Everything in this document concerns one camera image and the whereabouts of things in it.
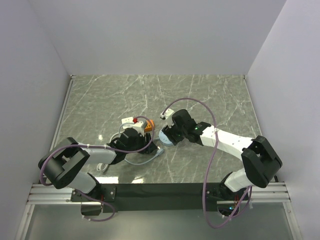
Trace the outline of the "white cube plug adapter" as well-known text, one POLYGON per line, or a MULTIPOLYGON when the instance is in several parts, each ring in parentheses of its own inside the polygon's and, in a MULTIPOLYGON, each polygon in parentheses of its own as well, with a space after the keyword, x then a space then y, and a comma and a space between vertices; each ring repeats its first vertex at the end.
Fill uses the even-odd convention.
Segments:
POLYGON ((134 118, 131 116, 131 117, 126 117, 126 118, 122 118, 121 119, 121 126, 123 128, 127 128, 129 127, 130 125, 133 125, 134 122, 133 122, 134 118))

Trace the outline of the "orange power strip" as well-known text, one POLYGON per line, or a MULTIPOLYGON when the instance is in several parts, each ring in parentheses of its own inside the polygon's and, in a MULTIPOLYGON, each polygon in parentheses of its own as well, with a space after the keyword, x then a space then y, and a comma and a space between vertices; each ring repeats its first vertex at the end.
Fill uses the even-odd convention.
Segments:
POLYGON ((144 128, 145 133, 148 133, 148 132, 151 132, 152 130, 155 130, 155 128, 156 128, 155 123, 152 119, 146 120, 145 122, 146 122, 146 126, 144 128))

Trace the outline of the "round blue power socket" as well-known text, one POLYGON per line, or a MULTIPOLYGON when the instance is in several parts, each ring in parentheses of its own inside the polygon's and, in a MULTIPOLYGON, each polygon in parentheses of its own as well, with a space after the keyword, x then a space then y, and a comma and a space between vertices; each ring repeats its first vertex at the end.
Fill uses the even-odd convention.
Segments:
POLYGON ((174 144, 169 140, 169 138, 164 134, 163 130, 159 131, 158 138, 164 146, 171 147, 174 144))

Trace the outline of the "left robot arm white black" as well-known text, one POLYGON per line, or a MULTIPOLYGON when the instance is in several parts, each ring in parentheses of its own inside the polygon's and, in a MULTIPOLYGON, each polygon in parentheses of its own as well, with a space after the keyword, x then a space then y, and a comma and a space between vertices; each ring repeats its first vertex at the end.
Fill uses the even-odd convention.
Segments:
POLYGON ((134 128, 125 129, 106 145, 85 145, 68 137, 39 161, 40 181, 46 186, 46 176, 56 189, 75 188, 88 201, 94 201, 100 195, 99 182, 90 173, 81 172, 85 164, 116 165, 129 153, 149 155, 159 149, 150 133, 142 134, 134 128))

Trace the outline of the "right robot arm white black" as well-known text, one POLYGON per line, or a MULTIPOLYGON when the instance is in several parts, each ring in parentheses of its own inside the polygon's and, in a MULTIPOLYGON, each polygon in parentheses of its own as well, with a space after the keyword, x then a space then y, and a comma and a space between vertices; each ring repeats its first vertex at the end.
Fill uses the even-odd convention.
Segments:
POLYGON ((249 186, 266 188, 283 163, 269 141, 229 133, 206 122, 197 123, 185 109, 167 109, 160 118, 165 121, 163 134, 177 145, 184 139, 201 146, 226 152, 243 163, 243 168, 229 173, 212 191, 221 200, 230 200, 249 186))

